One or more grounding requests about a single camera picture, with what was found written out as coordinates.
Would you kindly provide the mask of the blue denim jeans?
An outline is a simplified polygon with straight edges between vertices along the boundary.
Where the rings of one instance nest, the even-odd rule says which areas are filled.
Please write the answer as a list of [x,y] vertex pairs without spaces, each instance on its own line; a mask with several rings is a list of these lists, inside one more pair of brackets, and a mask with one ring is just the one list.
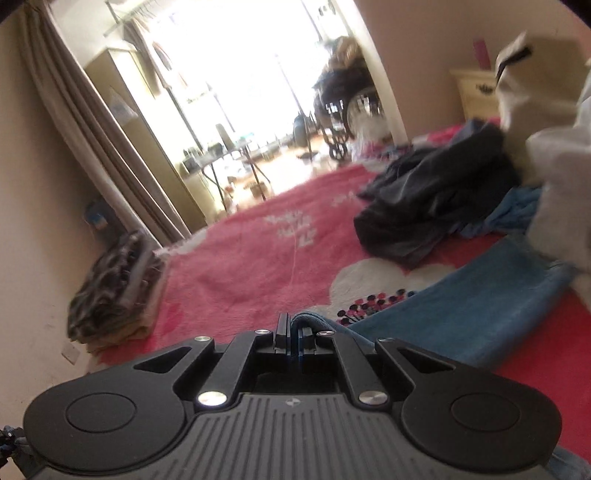
[[561,439],[548,465],[551,474],[587,479],[590,310],[571,287],[577,275],[572,265],[512,235],[414,296],[352,326],[301,312],[290,329],[335,331],[363,347],[397,338],[540,388],[563,416]]

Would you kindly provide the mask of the folded beige grey clothes stack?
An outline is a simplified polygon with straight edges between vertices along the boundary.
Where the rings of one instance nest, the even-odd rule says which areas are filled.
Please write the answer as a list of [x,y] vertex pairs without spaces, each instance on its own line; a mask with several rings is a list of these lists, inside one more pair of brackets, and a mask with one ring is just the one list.
[[80,341],[92,355],[131,340],[147,338],[153,331],[168,273],[167,262],[156,256],[144,273],[134,304],[123,313],[107,321],[102,333]]

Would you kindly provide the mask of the dark blue clothes pile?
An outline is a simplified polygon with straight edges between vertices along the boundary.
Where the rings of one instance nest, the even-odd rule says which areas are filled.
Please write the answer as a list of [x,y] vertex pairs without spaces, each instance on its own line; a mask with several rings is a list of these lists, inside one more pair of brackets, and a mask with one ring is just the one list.
[[494,123],[471,120],[443,146],[414,148],[359,196],[356,236],[375,257],[418,266],[452,234],[523,233],[542,190],[525,186]]

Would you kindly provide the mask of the folding side table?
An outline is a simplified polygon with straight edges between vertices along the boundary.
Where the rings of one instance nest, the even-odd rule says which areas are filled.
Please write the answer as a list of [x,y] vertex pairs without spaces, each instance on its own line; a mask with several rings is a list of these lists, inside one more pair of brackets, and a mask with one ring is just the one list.
[[225,212],[228,212],[228,199],[233,198],[225,187],[235,183],[235,180],[228,180],[228,176],[232,177],[239,172],[252,174],[259,194],[266,200],[263,183],[270,184],[270,178],[257,165],[246,140],[239,140],[231,148],[216,144],[202,154],[194,148],[185,150],[183,154],[184,158],[179,165],[181,177],[188,179],[195,175],[204,176],[214,184]]

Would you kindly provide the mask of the pink floral fleece blanket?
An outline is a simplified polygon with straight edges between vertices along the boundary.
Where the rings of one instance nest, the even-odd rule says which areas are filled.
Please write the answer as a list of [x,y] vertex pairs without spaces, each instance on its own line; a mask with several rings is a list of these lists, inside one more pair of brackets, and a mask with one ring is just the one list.
[[353,219],[359,194],[390,164],[349,166],[235,214],[163,251],[168,273],[152,333],[102,351],[115,365],[192,335],[225,343],[273,328],[281,313],[315,312],[352,326],[414,296],[522,233],[452,234],[418,266],[370,255]]

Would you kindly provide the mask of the grey curtain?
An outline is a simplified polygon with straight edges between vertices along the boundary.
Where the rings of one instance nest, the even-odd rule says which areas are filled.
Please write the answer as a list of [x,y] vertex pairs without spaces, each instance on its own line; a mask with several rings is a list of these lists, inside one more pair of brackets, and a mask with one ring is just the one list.
[[189,237],[176,208],[66,45],[49,3],[25,2],[19,19],[21,52],[37,92],[118,220],[162,246]]

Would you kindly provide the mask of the black floor fan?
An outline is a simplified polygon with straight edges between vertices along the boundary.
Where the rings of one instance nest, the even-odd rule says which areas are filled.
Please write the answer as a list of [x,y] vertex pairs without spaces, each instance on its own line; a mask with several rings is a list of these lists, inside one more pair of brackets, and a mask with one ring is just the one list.
[[304,114],[298,114],[294,118],[294,145],[304,150],[300,158],[303,160],[314,160],[318,152],[311,148],[311,140],[308,135],[308,122]]

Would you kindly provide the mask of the black wheelchair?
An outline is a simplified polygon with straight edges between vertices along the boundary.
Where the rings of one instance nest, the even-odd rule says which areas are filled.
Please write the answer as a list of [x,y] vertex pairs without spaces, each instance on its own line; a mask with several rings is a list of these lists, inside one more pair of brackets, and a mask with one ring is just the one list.
[[342,164],[349,154],[348,141],[360,134],[362,122],[385,115],[356,39],[341,36],[325,42],[325,48],[329,60],[314,85],[315,121],[329,147],[329,156]]

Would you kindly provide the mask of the white fleece robe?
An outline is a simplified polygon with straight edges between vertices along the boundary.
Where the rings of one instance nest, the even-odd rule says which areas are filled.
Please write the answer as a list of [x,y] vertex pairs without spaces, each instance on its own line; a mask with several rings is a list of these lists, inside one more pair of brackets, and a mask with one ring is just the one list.
[[572,286],[590,303],[590,82],[577,103],[573,124],[552,127],[526,142],[543,180],[538,208],[527,232],[541,254],[574,265]]

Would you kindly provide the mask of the cream nightstand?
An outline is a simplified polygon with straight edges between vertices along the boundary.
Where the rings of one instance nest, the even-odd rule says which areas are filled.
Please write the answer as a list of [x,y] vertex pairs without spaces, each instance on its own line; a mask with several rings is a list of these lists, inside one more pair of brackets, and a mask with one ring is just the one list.
[[499,118],[497,79],[494,71],[455,69],[450,73],[456,80],[466,120]]

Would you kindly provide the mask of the cardboard box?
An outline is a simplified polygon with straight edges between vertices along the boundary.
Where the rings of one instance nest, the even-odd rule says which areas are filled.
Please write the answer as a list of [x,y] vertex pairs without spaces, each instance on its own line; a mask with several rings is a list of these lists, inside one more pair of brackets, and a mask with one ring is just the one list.
[[589,68],[577,41],[521,33],[496,60],[496,96],[504,147],[525,185],[540,174],[526,141],[535,133],[574,123]]

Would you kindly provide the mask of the white wall socket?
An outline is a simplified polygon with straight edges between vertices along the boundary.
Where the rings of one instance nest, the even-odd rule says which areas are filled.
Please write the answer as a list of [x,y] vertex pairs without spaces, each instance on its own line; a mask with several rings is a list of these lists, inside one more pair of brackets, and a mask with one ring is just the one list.
[[62,346],[61,355],[71,365],[75,365],[80,358],[80,351],[73,343],[66,342]]

